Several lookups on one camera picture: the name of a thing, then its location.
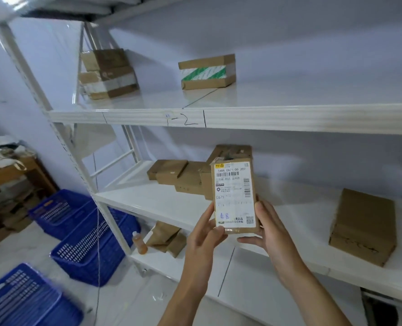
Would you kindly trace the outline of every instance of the barcode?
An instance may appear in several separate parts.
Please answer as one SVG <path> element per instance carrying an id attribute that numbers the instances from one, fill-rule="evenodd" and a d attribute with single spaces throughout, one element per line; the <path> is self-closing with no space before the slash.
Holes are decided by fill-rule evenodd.
<path id="1" fill-rule="evenodd" d="M 239 172 L 227 172 L 227 173 L 218 173 L 218 174 L 216 174 L 216 177 L 237 176 L 237 175 L 239 175 Z"/>
<path id="2" fill-rule="evenodd" d="M 251 184 L 249 182 L 249 178 L 243 179 L 243 190 L 245 190 L 245 198 L 251 197 Z"/>

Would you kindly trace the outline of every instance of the hand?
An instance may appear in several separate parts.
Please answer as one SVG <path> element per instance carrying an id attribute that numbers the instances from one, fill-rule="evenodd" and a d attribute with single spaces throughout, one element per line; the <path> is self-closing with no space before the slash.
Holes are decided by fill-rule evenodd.
<path id="1" fill-rule="evenodd" d="M 207 292 L 213 266 L 213 250 L 228 237 L 223 226 L 215 227 L 215 219 L 209 221 L 214 210 L 212 202 L 187 238 L 186 257 L 179 284 L 199 299 Z"/>
<path id="2" fill-rule="evenodd" d="M 260 246 L 268 253 L 280 281 L 290 289 L 297 277 L 311 274 L 302 261 L 290 234 L 273 206 L 267 201 L 255 203 L 255 214 L 263 225 L 257 235 L 241 237 L 237 241 Z"/>

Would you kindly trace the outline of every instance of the box with green striped tape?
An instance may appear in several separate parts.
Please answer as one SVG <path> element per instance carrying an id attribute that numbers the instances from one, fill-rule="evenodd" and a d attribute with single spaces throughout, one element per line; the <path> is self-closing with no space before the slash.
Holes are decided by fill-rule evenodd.
<path id="1" fill-rule="evenodd" d="M 234 54 L 178 63 L 183 90 L 222 88 L 236 82 Z"/>

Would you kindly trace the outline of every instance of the bottle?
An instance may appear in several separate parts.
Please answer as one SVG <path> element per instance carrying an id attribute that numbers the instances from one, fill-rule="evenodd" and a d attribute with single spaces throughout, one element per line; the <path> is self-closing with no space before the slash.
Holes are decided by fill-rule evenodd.
<path id="1" fill-rule="evenodd" d="M 144 243 L 144 240 L 142 239 L 141 235 L 139 233 L 137 233 L 136 231 L 134 231 L 132 240 L 133 240 L 134 245 L 138 249 L 138 253 L 141 255 L 144 255 L 147 252 L 148 247 Z"/>

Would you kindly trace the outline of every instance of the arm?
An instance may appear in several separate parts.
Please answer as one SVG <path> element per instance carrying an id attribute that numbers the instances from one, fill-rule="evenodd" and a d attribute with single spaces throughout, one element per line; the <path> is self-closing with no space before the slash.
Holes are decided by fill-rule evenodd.
<path id="1" fill-rule="evenodd" d="M 213 250 L 227 235 L 224 227 L 216 226 L 213 203 L 202 214 L 187 238 L 183 273 L 158 326 L 191 326 L 201 299 L 207 292 L 213 266 Z"/>
<path id="2" fill-rule="evenodd" d="M 307 326 L 352 326 L 331 295 L 310 272 L 288 231 L 269 202 L 257 202 L 255 212 L 263 224 L 258 235 L 239 242 L 266 250 L 280 281 L 295 300 Z"/>

